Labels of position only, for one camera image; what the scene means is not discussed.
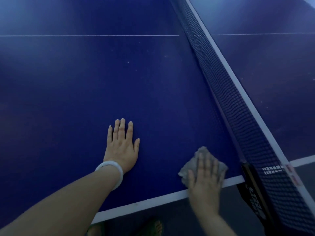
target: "bracelet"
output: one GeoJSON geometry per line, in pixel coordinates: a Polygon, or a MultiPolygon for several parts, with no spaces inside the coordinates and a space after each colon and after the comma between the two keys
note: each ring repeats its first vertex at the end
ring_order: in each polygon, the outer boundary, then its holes
{"type": "Polygon", "coordinates": [[[117,184],[115,185],[115,187],[113,188],[113,190],[115,190],[118,188],[118,186],[120,186],[121,182],[123,181],[123,177],[124,177],[123,169],[121,168],[121,166],[117,162],[115,162],[115,161],[102,162],[101,164],[98,165],[98,167],[96,168],[95,171],[99,170],[100,168],[102,168],[104,166],[108,166],[108,165],[116,167],[118,169],[118,171],[120,172],[120,179],[117,182],[117,184]]]}

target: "hand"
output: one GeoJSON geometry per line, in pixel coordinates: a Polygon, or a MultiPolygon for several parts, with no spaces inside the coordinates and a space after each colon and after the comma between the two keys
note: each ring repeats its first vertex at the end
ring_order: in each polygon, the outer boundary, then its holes
{"type": "Polygon", "coordinates": [[[114,133],[110,125],[107,134],[107,147],[105,151],[104,161],[117,162],[123,172],[131,170],[138,159],[140,139],[136,139],[132,145],[133,123],[128,123],[128,130],[125,138],[125,119],[115,121],[114,133]]]}
{"type": "Polygon", "coordinates": [[[194,174],[188,170],[189,201],[197,218],[216,216],[219,214],[219,196],[225,171],[221,173],[218,181],[218,160],[210,161],[210,154],[206,155],[205,164],[202,154],[198,158],[197,181],[194,174]]]}

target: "gray floor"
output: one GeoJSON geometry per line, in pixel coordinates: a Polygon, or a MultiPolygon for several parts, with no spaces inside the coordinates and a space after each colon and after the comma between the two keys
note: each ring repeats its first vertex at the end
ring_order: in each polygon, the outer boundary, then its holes
{"type": "MultiPolygon", "coordinates": [[[[309,193],[315,197],[313,179],[315,163],[297,167],[309,193]]],[[[242,200],[236,186],[224,188],[221,194],[220,214],[238,235],[263,236],[264,230],[247,204],[242,200]]],[[[108,235],[129,235],[148,219],[156,217],[164,224],[164,236],[205,235],[193,214],[187,199],[125,215],[106,222],[108,235]]]]}

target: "blue table surface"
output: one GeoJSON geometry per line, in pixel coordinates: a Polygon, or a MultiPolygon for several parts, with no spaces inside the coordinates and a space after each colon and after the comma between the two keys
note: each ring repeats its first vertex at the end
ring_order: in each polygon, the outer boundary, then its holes
{"type": "Polygon", "coordinates": [[[95,170],[115,119],[139,159],[100,211],[185,189],[200,146],[241,174],[237,153],[168,0],[0,0],[0,227],[95,170]]]}
{"type": "Polygon", "coordinates": [[[314,8],[304,0],[190,1],[287,159],[314,155],[314,8]]]}

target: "black mesh net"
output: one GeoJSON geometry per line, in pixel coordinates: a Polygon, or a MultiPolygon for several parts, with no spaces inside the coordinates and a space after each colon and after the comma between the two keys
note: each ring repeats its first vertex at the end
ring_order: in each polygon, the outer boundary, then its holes
{"type": "Polygon", "coordinates": [[[315,220],[251,114],[185,0],[171,0],[207,82],[238,141],[256,169],[283,225],[310,234],[315,220]]]}

